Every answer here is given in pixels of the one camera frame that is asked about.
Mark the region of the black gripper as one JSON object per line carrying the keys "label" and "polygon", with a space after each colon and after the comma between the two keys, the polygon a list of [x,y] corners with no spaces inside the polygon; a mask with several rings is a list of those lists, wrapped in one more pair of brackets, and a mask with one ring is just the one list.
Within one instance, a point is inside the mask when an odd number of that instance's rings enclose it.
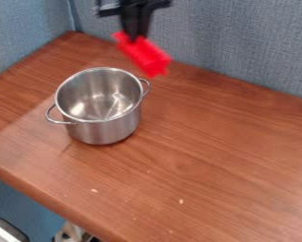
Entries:
{"label": "black gripper", "polygon": [[101,17],[121,14],[124,31],[134,43],[138,35],[149,36],[153,11],[168,8],[172,3],[173,0],[118,0],[105,4],[103,0],[97,0],[97,13]]}

